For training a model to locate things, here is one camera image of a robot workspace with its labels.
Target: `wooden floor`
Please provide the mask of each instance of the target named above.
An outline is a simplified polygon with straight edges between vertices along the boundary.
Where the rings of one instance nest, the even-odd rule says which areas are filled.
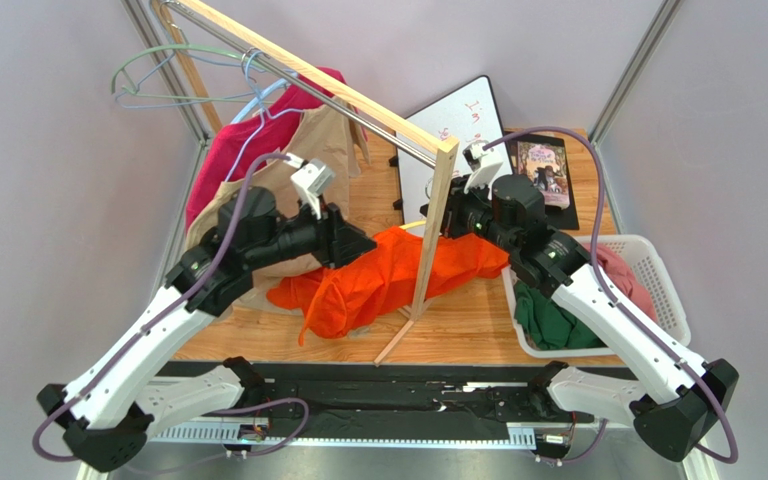
[[[571,180],[581,229],[568,232],[588,235],[597,202],[597,180],[587,150],[565,138]],[[369,149],[372,165],[361,165],[363,174],[352,181],[352,223],[370,235],[399,225],[401,215],[392,209],[399,196],[398,175],[387,164],[395,150],[374,135]],[[615,233],[608,208],[601,234]],[[379,317],[365,332],[338,340],[325,340],[312,332],[298,346],[302,317],[237,308],[224,322],[197,334],[175,355],[177,359],[223,360],[244,356],[249,360],[372,362],[406,318],[393,312]],[[564,359],[576,365],[618,365],[615,356]],[[434,300],[414,328],[385,363],[452,363],[543,365],[545,359],[527,355],[517,343],[505,300],[502,280],[476,279]]]

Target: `red shirt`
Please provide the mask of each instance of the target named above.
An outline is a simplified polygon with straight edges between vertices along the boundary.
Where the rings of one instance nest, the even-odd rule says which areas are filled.
[[[339,71],[330,68],[320,68],[320,70],[345,83],[345,79]],[[329,97],[333,96],[332,93],[303,76],[299,76],[299,78]],[[292,85],[278,98],[274,105],[269,107],[269,111],[272,112],[272,115],[277,115],[288,108],[312,110],[319,108],[321,105],[321,101]],[[248,143],[248,148],[245,149],[239,164],[236,166],[233,174],[230,175],[230,181],[243,178],[245,172],[248,171],[248,167],[260,155],[286,148],[300,123],[301,114],[296,112],[286,113],[274,120],[267,118],[266,124],[260,133]],[[215,136],[207,158],[204,160],[204,166],[195,180],[192,195],[186,204],[186,230],[189,229],[195,218],[215,197],[219,185],[227,178],[227,172],[230,171],[230,167],[236,161],[242,144],[259,126],[260,118],[257,116],[244,122],[226,125]]]

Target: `clothing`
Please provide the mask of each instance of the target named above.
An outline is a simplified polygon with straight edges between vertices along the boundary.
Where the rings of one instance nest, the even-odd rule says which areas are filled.
[[[586,250],[591,251],[591,246],[586,245]],[[653,321],[658,320],[656,308],[653,306],[653,299],[650,298],[650,292],[635,278],[635,273],[627,262],[615,253],[611,248],[605,245],[597,245],[597,263],[603,267],[603,271],[612,280],[612,283],[618,287],[624,295],[641,309]]]
[[[335,100],[345,105],[343,100]],[[305,110],[292,139],[284,152],[292,152],[304,159],[317,158],[330,167],[336,177],[325,191],[325,200],[340,207],[344,218],[348,219],[349,178],[360,174],[360,167],[355,156],[354,145],[359,145],[366,152],[360,127],[333,108],[322,105],[313,110]],[[296,169],[282,161],[274,161],[254,173],[251,186],[269,189],[275,196],[277,209],[286,217],[298,213],[298,193],[292,186],[290,176]],[[242,187],[244,178],[233,182],[221,182],[215,197],[189,226],[185,249],[197,245],[203,236],[218,224],[218,210],[230,201]],[[239,306],[276,311],[265,300],[265,292],[277,284],[277,279],[301,275],[320,268],[313,255],[287,260],[285,262],[261,268],[254,272],[254,288],[241,297]],[[280,313],[291,313],[278,310]]]
[[[656,320],[650,293],[635,278],[623,258],[606,246],[597,246],[597,262],[612,283],[648,317]],[[601,348],[606,345],[576,316],[522,282],[514,286],[514,318],[539,350]]]
[[[378,246],[351,264],[284,278],[268,293],[281,308],[301,308],[304,327],[323,338],[340,338],[371,324],[413,300],[422,238],[398,227],[375,235]],[[475,235],[441,238],[432,264],[426,298],[442,295],[478,276],[493,278],[508,264],[508,254]]]
[[[345,79],[339,71],[329,68],[321,68],[321,70],[345,83]],[[330,92],[303,76],[299,78],[320,92],[332,96]],[[269,107],[269,110],[277,114],[287,109],[310,110],[321,106],[321,101],[293,85],[277,99],[274,105]],[[244,178],[248,167],[260,155],[283,150],[295,135],[300,123],[301,114],[294,112],[267,120],[263,130],[248,144],[243,158],[230,176],[230,181]],[[195,180],[192,194],[186,204],[187,229],[198,214],[215,197],[219,185],[227,178],[227,172],[230,171],[230,167],[236,161],[242,144],[259,126],[260,119],[253,118],[237,124],[226,125],[215,136],[207,158],[204,160],[203,168],[201,168],[198,178]]]

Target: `green cloth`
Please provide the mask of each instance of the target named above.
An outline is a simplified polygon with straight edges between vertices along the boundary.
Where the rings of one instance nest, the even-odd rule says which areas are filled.
[[[514,318],[539,350],[601,348],[606,345],[572,313],[522,282],[514,286]]]

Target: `pink cloth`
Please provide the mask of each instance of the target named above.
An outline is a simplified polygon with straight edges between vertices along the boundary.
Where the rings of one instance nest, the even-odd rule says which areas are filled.
[[[343,75],[338,70],[324,67],[321,67],[320,70],[345,83]],[[299,78],[329,97],[333,96],[333,94],[303,76]],[[322,106],[321,101],[292,85],[277,99],[274,105],[269,107],[269,110],[277,114],[287,109],[312,110],[320,106]],[[286,148],[300,123],[300,113],[287,113],[274,120],[267,120],[263,130],[248,143],[245,154],[230,176],[230,181],[233,182],[242,178],[251,163],[260,155]],[[215,192],[218,191],[218,186],[227,177],[227,172],[230,171],[230,167],[236,161],[236,156],[239,155],[242,144],[259,126],[260,118],[255,117],[244,122],[226,125],[215,136],[207,158],[204,160],[204,166],[195,180],[192,195],[186,204],[186,230],[189,229],[189,226],[195,221],[195,218],[197,218],[201,211],[206,208],[209,202],[215,198]]]
[[[590,251],[591,246],[585,245],[585,249]],[[597,261],[603,267],[603,271],[612,280],[624,295],[641,309],[651,320],[657,321],[656,308],[653,307],[653,299],[650,298],[650,292],[635,278],[635,274],[627,262],[609,247],[597,245]]]

